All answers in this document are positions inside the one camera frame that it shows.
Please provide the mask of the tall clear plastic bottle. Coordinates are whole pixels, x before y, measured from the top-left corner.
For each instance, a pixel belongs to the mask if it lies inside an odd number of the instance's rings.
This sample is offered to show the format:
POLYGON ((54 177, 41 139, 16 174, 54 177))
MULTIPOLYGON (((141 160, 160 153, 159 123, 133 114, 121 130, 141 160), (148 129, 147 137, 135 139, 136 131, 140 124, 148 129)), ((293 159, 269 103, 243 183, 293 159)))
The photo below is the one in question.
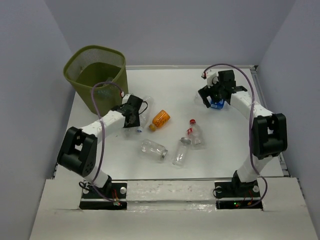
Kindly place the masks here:
POLYGON ((123 128, 122 132, 125 138, 130 138, 134 135, 141 134, 150 119, 151 111, 154 105, 153 97, 146 95, 142 98, 143 103, 139 110, 139 124, 140 126, 123 128))

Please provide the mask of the blue label plastic bottle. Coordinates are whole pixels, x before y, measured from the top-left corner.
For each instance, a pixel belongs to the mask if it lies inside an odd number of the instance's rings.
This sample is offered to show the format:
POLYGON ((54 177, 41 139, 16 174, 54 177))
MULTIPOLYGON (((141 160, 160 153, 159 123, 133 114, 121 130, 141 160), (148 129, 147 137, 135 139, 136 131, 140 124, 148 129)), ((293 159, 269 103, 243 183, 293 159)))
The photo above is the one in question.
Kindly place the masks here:
MULTIPOLYGON (((224 107, 224 105, 225 105, 225 100, 221 99, 221 100, 218 101, 218 102, 214 102, 210 96, 207 96, 207 101, 210 103, 210 108, 216 109, 216 110, 221 110, 221 109, 223 109, 223 107, 224 107)), ((201 105, 205 105, 202 97, 200 96, 200 94, 199 94, 198 92, 195 94, 194 102, 195 102, 197 105, 200 105, 200 106, 201 106, 201 105)))

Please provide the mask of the orange plastic bottle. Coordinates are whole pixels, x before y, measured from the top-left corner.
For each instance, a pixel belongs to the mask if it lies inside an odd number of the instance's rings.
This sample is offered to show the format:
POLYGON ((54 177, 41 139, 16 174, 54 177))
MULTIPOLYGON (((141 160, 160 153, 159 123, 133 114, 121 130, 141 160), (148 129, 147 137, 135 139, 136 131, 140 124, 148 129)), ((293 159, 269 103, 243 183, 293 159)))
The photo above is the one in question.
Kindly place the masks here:
POLYGON ((148 128, 154 132, 159 128, 162 128, 169 120, 170 115, 165 111, 161 110, 151 121, 151 124, 148 126, 148 128))

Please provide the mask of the red cap plastic bottle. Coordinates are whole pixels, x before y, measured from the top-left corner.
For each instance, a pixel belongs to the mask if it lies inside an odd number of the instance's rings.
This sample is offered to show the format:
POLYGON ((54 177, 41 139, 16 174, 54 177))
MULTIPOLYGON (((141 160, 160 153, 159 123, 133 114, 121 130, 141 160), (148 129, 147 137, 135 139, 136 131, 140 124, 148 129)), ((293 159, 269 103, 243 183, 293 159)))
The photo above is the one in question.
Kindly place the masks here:
POLYGON ((195 119, 189 121, 189 128, 186 133, 194 149, 200 150, 206 147, 203 131, 195 119))

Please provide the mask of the wide clear glass jar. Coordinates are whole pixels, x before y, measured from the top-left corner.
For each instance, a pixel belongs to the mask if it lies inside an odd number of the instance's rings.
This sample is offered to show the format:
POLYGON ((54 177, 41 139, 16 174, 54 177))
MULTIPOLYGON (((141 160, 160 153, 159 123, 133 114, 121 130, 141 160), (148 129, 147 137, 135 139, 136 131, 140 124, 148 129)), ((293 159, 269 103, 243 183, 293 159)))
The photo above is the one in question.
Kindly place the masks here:
POLYGON ((144 139, 141 143, 141 152, 159 162, 165 160, 168 150, 165 146, 149 139, 144 139))

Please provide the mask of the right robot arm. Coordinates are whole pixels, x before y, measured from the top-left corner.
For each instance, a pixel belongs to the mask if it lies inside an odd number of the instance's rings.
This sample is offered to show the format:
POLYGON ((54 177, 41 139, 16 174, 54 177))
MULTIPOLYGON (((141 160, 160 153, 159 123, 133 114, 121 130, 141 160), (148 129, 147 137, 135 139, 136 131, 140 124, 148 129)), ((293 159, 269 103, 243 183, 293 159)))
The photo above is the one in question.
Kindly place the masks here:
POLYGON ((204 105, 223 101, 237 109, 249 122, 249 155, 231 181, 218 184, 213 194, 217 199, 243 198, 258 185, 264 167, 288 147, 287 119, 273 113, 255 100, 252 88, 237 85, 233 70, 205 70, 206 85, 198 90, 204 105))

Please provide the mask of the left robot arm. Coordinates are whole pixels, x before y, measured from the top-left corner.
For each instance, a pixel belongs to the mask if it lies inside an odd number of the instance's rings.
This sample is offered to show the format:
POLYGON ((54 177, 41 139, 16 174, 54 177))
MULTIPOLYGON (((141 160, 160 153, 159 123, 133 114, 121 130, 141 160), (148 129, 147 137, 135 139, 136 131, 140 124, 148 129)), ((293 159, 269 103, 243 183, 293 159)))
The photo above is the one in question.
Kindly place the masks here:
POLYGON ((140 126, 143 104, 146 108, 149 106, 145 100, 127 94, 122 98, 121 105, 112 107, 98 120, 81 128, 70 127, 65 133, 57 163, 85 179, 97 196, 108 196, 112 178, 101 170, 100 163, 96 163, 98 144, 101 144, 101 153, 104 154, 107 136, 122 128, 140 126))

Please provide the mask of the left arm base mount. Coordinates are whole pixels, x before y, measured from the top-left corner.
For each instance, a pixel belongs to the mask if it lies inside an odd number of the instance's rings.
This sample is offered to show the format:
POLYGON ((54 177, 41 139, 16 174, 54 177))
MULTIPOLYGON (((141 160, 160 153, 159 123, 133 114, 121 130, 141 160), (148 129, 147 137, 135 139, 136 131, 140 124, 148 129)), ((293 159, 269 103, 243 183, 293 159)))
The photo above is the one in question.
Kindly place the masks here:
POLYGON ((110 190, 103 192, 102 189, 94 187, 87 181, 78 183, 82 193, 79 203, 81 210, 126 210, 127 190, 126 181, 113 181, 110 190))

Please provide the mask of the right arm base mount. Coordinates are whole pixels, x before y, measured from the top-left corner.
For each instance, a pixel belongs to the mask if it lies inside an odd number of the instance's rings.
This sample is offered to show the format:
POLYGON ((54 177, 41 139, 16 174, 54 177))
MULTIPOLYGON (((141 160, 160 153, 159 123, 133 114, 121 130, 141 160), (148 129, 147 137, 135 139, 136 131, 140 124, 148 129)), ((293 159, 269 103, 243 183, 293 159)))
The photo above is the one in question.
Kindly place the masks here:
POLYGON ((261 202, 256 205, 261 198, 257 181, 237 190, 233 189, 231 181, 218 181, 214 183, 212 195, 217 210, 263 209, 261 202))

